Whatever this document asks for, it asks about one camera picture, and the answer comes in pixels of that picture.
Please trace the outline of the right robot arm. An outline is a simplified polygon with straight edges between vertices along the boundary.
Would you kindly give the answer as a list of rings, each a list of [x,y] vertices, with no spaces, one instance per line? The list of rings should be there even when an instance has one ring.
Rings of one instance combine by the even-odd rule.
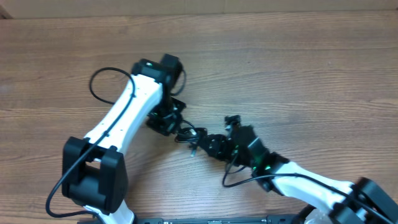
[[[210,157],[251,168],[250,181],[311,205],[333,223],[397,223],[397,204],[373,180],[362,177],[352,183],[310,172],[268,150],[252,126],[229,126],[228,135],[199,129],[197,137]]]

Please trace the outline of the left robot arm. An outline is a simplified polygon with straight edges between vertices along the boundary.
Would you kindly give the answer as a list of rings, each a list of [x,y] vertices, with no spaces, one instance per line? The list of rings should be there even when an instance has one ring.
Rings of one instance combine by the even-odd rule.
[[[160,62],[141,59],[128,77],[121,96],[84,138],[70,137],[63,147],[62,177],[55,186],[64,197],[94,217],[93,223],[136,223],[125,201],[128,176],[124,157],[142,123],[164,136],[175,134],[185,103],[172,93],[185,71],[178,57]]]

